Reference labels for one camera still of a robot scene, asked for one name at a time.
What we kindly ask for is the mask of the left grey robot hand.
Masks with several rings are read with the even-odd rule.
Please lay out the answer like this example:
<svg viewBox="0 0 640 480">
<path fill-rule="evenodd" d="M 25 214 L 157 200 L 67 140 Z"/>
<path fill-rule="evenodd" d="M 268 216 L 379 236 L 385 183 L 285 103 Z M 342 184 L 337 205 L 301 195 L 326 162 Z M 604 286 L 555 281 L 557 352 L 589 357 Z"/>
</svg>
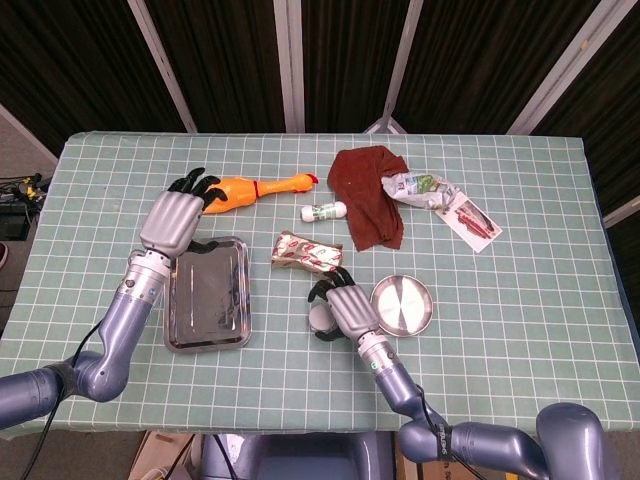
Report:
<svg viewBox="0 0 640 480">
<path fill-rule="evenodd" d="M 174 260 L 185 252 L 207 254 L 218 247 L 216 240 L 199 243 L 193 239 L 206 208 L 216 199 L 227 200 L 217 187 L 221 180 L 204 173 L 204 167 L 196 168 L 160 193 L 140 233 L 147 250 Z"/>
</svg>

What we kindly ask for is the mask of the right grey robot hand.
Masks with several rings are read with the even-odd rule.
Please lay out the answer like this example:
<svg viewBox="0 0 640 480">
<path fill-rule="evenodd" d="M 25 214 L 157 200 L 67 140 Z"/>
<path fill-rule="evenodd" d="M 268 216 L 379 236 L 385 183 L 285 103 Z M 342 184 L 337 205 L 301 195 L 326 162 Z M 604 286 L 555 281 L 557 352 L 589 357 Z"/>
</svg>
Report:
<svg viewBox="0 0 640 480">
<path fill-rule="evenodd" d="M 357 343 L 368 332 L 379 330 L 380 317 L 363 289 L 343 267 L 323 273 L 311 288 L 309 323 L 314 335 L 324 342 L 349 338 Z"/>
</svg>

